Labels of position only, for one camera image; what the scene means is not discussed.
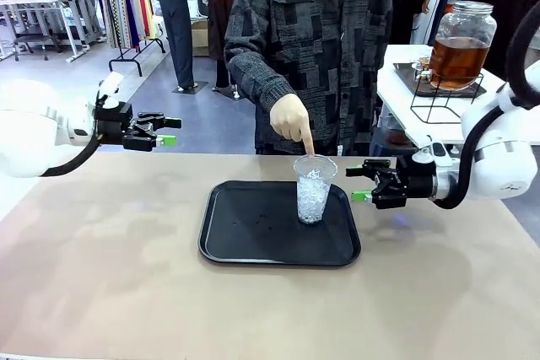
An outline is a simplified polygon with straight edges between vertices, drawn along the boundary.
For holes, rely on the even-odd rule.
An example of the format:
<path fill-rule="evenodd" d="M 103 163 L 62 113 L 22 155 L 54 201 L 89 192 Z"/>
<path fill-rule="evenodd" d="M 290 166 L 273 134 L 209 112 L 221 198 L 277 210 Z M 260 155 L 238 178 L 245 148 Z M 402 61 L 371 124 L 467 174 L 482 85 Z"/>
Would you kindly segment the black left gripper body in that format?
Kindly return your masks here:
<path fill-rule="evenodd" d="M 116 107 L 97 106 L 94 118 L 97 122 L 98 138 L 102 144 L 122 145 L 125 132 L 133 118 L 132 105 L 120 101 Z"/>

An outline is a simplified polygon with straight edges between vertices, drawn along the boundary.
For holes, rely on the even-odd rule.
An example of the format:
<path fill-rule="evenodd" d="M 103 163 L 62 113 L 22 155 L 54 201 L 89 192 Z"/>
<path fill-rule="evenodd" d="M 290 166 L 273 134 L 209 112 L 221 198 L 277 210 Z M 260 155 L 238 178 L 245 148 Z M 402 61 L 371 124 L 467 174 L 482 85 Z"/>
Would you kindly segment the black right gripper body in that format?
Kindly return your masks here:
<path fill-rule="evenodd" d="M 435 163 L 421 164 L 413 160 L 412 155 L 397 158 L 398 195 L 400 204 L 408 199 L 429 199 L 434 194 Z"/>

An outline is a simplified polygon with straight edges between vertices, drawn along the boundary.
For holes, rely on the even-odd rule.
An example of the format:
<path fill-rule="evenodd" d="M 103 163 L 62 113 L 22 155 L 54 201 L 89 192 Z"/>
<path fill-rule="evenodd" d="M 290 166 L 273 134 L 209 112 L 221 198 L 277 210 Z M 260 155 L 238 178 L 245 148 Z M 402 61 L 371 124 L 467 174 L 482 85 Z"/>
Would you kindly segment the person's right hand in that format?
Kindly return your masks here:
<path fill-rule="evenodd" d="M 305 152 L 314 155 L 314 143 L 311 134 L 307 109 L 295 94 L 286 94 L 272 107 L 269 113 L 273 130 L 283 138 L 302 142 Z"/>

